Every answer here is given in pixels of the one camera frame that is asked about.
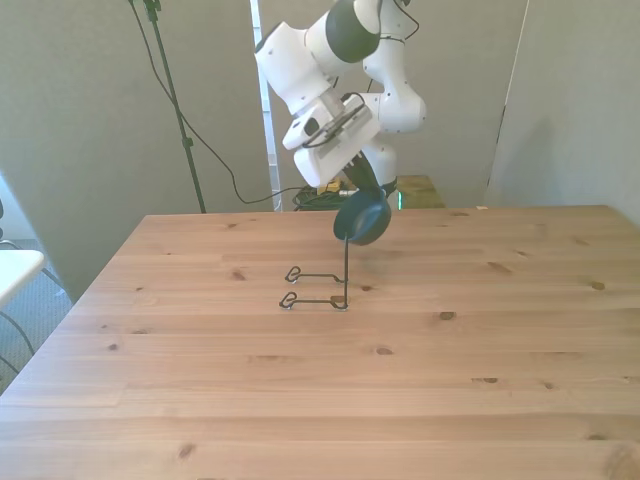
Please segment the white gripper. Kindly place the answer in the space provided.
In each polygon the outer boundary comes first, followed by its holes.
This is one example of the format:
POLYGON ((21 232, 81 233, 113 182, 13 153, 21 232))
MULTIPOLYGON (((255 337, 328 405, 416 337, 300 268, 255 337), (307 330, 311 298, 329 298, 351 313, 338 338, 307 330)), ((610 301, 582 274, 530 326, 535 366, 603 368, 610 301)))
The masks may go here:
MULTIPOLYGON (((294 153, 294 162, 305 182, 311 187, 327 184, 334 178, 379 132, 376 119, 354 122, 328 143, 300 148, 294 153)), ((382 196, 383 189, 375 172, 363 153, 352 161, 352 168, 342 170, 350 189, 358 189, 372 196, 382 196)))

